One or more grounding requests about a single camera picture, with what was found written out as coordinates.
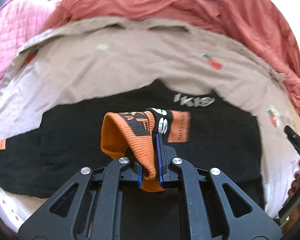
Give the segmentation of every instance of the clothing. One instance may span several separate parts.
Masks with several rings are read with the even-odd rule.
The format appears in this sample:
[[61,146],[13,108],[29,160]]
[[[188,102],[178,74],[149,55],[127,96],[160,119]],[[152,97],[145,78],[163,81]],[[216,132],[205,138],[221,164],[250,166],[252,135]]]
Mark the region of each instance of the clothing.
[[300,116],[298,115],[297,111],[293,107],[293,105],[290,103],[290,109],[293,113],[293,120],[294,120],[294,127],[295,132],[300,136]]
[[[36,46],[38,54],[24,65]],[[266,212],[277,215],[298,170],[300,157],[283,131],[286,125],[295,130],[294,115],[282,73],[242,44],[185,22],[99,17],[51,29],[25,49],[9,66],[0,88],[0,139],[38,128],[42,114],[56,105],[135,90],[155,79],[184,94],[213,89],[257,117]],[[267,112],[271,106],[277,112],[276,127]]]
[[54,7],[48,0],[8,0],[0,7],[0,85],[14,55],[40,33]]
[[[189,141],[169,144],[179,157],[201,169],[217,166],[237,183],[257,179],[256,187],[262,189],[256,118],[216,93],[208,95],[215,99],[211,105],[191,109],[181,105],[182,101],[174,102],[176,94],[155,81],[138,90],[55,106],[43,114],[38,129],[6,140],[6,149],[0,150],[0,187],[20,195],[49,197],[80,168],[96,169],[110,162],[100,150],[101,126],[107,112],[156,106],[189,110],[192,116]],[[263,194],[251,197],[264,206]]]
[[145,169],[141,188],[147,192],[163,191],[157,176],[153,134],[167,135],[166,143],[185,143],[188,141],[189,122],[189,112],[157,108],[149,108],[145,112],[107,113],[101,129],[101,150],[117,159],[125,156],[129,147],[135,159]]
[[290,100],[300,115],[300,52],[284,16],[270,0],[63,0],[43,30],[71,20],[123,16],[182,20],[244,44],[284,73]]

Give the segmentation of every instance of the black gripper frame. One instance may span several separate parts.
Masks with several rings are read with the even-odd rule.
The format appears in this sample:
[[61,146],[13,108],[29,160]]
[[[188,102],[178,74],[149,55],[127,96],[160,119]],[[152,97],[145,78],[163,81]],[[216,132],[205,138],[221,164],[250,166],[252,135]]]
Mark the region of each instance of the black gripper frame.
[[[295,133],[290,126],[286,126],[284,128],[284,132],[287,134],[288,140],[297,150],[300,155],[300,136]],[[283,204],[283,207],[279,211],[279,221],[277,222],[279,225],[284,225],[287,218],[292,214],[292,212],[297,208],[300,204],[300,178],[298,180],[298,189],[292,197],[289,197],[287,201]]]
[[[174,148],[154,136],[160,185],[178,188],[181,240],[279,240],[280,227],[219,169],[204,171],[177,158]],[[122,189],[139,187],[141,165],[127,151],[129,161],[113,160],[107,167],[77,172],[21,226],[20,240],[120,240]],[[248,206],[235,216],[225,187]],[[225,221],[223,235],[211,230],[211,215],[203,192],[212,188]]]

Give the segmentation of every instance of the metal screw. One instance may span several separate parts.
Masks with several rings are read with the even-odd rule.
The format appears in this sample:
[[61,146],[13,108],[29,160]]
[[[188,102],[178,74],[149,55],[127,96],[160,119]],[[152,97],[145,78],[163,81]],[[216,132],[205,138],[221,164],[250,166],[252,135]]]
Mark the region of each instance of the metal screw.
[[174,164],[181,164],[181,163],[182,163],[182,159],[180,159],[180,158],[173,158],[173,159],[172,159],[172,162],[173,162]]
[[129,158],[127,158],[127,157],[121,157],[119,159],[119,163],[126,164],[128,162],[129,162]]
[[84,167],[84,168],[81,169],[81,173],[82,173],[83,175],[87,175],[87,174],[89,174],[90,172],[91,172],[91,169],[90,169],[89,167]]
[[221,171],[218,168],[212,168],[210,172],[215,176],[218,176],[221,173]]

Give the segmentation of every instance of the human hand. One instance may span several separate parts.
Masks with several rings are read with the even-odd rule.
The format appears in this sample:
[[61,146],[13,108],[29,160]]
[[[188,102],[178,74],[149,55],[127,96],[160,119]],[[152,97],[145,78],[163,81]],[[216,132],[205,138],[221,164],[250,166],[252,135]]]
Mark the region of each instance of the human hand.
[[[295,177],[295,180],[291,183],[291,189],[289,189],[289,191],[288,191],[289,197],[293,196],[295,194],[295,192],[297,191],[297,185],[298,185],[297,180],[300,177],[300,171],[297,171],[294,174],[294,177]],[[289,221],[287,222],[287,224],[284,227],[284,231],[285,232],[289,231],[299,217],[300,217],[300,204],[295,209],[295,211],[290,215]]]

